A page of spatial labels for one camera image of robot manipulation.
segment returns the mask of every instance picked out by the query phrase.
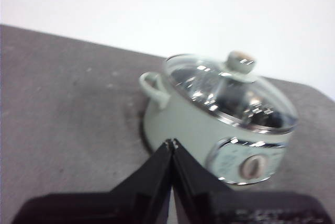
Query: control dial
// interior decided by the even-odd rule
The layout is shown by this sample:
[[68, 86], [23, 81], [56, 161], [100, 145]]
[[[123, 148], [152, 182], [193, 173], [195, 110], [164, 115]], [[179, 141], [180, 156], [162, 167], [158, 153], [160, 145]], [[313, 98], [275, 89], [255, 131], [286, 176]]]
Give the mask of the control dial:
[[263, 176], [267, 166], [267, 158], [264, 155], [257, 154], [243, 161], [240, 166], [241, 177], [251, 180]]

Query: gray carpet surface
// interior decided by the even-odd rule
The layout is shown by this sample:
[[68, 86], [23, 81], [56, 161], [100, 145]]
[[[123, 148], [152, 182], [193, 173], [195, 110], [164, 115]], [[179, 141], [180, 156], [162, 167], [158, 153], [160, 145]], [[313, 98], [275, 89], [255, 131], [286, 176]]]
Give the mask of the gray carpet surface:
[[[1, 53], [1, 223], [31, 197], [111, 190], [149, 157], [138, 77], [164, 59], [3, 25]], [[335, 103], [270, 81], [300, 121], [277, 173], [250, 190], [315, 196], [335, 219]]]

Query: glass lid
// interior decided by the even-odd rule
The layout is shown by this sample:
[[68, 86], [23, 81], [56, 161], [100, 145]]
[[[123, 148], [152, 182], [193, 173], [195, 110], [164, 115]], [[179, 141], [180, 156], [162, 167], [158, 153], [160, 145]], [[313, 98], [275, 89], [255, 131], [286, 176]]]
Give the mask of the glass lid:
[[178, 92], [219, 120], [260, 133], [287, 133], [297, 123], [291, 102], [251, 73], [255, 60], [233, 51], [226, 62], [194, 54], [170, 57], [165, 73]]

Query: slow cooker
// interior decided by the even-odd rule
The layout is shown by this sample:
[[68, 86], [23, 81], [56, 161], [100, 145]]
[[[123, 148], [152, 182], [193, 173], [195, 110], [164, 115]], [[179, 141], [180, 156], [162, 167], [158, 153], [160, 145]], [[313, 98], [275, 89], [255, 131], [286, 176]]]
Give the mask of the slow cooker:
[[270, 178], [298, 117], [282, 92], [251, 72], [254, 66], [254, 58], [237, 51], [226, 61], [181, 54], [165, 61], [162, 74], [142, 74], [139, 83], [150, 98], [143, 119], [150, 147], [177, 138], [228, 184]]

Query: lid rim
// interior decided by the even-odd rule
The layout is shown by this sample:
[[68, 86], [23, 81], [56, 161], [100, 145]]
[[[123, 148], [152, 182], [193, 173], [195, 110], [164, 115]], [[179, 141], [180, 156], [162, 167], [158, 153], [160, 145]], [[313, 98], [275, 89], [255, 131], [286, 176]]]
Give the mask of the lid rim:
[[[181, 55], [192, 55], [192, 54], [178, 54], [178, 55], [173, 55], [169, 58], [166, 59], [165, 63], [174, 57], [179, 57]], [[294, 130], [294, 128], [297, 126], [298, 123], [298, 119], [296, 120], [295, 124], [289, 126], [289, 127], [284, 127], [284, 128], [274, 128], [274, 127], [267, 127], [267, 126], [261, 126], [261, 125], [255, 125], [255, 124], [243, 124], [242, 120], [239, 118], [236, 118], [232, 115], [223, 113], [221, 111], [211, 111], [209, 110], [206, 106], [203, 106], [202, 104], [192, 101], [190, 99], [190, 97], [185, 94], [180, 88], [178, 88], [177, 84], [178, 82], [171, 76], [168, 74], [167, 71], [167, 67], [166, 64], [164, 63], [163, 66], [163, 74], [164, 77], [170, 82], [170, 84], [172, 84], [171, 86], [182, 96], [184, 97], [188, 102], [190, 102], [191, 104], [193, 104], [194, 106], [196, 106], [197, 108], [199, 108], [200, 110], [206, 112], [207, 114], [215, 117], [216, 119], [218, 119], [219, 121], [226, 123], [230, 126], [233, 127], [239, 127], [245, 130], [250, 130], [252, 132], [257, 132], [257, 133], [262, 133], [262, 134], [272, 134], [272, 135], [283, 135], [283, 134], [287, 134], [290, 133]]]

